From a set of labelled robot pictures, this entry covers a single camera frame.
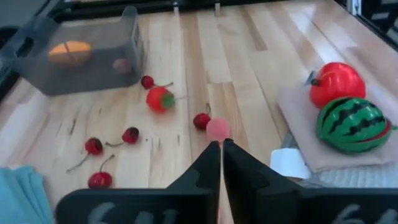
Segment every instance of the toy watermelon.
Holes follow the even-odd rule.
[[[367,152],[387,142],[396,127],[362,98],[338,98],[319,113],[317,136],[344,153]]]

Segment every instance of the toy tomato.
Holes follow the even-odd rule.
[[[146,100],[150,109],[164,113],[175,104],[174,94],[164,87],[155,87],[149,90]]]
[[[325,65],[311,81],[310,98],[318,108],[341,97],[365,98],[365,82],[351,66],[332,62]]]

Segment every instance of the translucent container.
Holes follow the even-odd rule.
[[[21,46],[32,41],[27,56],[18,57]],[[83,43],[89,50],[73,46],[73,42]],[[133,85],[144,67],[137,10],[125,8],[116,22],[76,26],[36,17],[1,49],[0,59],[48,96]]]

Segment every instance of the wooden table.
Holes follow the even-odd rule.
[[[0,105],[0,164],[32,164],[45,176],[53,206],[87,187],[111,154],[116,158],[104,169],[114,187],[166,187],[208,145],[192,124],[207,103],[212,117],[229,121],[237,144],[269,164],[287,132],[278,91],[303,83],[311,70],[348,62],[367,82],[398,95],[397,53],[332,0],[221,10],[218,17],[211,10],[139,16],[146,74],[158,84],[174,82],[169,89],[182,97],[171,113],[151,113],[140,85],[47,98],[21,80]],[[106,147],[103,157],[66,174],[85,156],[88,138],[118,142],[130,126],[139,128],[139,144]],[[221,221],[232,223],[224,190],[220,206]]]

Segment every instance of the blue towel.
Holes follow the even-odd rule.
[[[0,169],[0,223],[54,223],[43,176],[32,166]]]

